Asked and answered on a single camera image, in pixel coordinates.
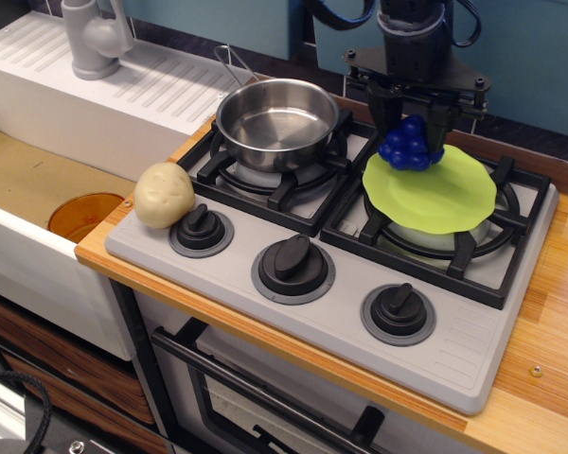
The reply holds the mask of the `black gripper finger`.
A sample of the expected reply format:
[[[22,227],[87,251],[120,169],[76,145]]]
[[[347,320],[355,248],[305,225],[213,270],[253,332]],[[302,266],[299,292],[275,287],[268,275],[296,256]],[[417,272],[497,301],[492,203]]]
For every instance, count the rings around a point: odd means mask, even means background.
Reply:
[[[397,128],[401,122],[403,99],[398,87],[383,88],[379,84],[366,87],[368,109],[374,125],[382,138]]]
[[[425,110],[425,137],[430,163],[441,158],[447,134],[453,129],[455,111],[451,105],[431,102]]]

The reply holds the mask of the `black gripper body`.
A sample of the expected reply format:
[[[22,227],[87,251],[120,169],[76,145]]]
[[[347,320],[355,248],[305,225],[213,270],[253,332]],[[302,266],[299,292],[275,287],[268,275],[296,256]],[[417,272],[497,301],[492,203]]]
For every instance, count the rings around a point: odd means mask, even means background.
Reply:
[[[426,108],[435,101],[451,105],[457,116],[484,116],[490,81],[455,57],[446,18],[380,18],[378,26],[381,47],[357,47],[344,54],[355,83],[365,90],[368,84],[398,87],[403,104]]]

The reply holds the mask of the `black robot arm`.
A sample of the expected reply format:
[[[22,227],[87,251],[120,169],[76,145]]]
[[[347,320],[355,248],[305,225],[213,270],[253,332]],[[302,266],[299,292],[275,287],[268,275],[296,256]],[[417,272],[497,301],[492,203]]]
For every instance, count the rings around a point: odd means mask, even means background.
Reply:
[[[343,60],[352,84],[363,87],[372,119],[383,137],[381,158],[395,170],[424,171],[441,161],[447,134],[460,117],[481,119],[489,79],[453,53],[479,38],[453,36],[453,1],[365,1],[346,18],[324,1],[305,6],[322,24],[347,31],[377,19],[380,47],[349,48]]]

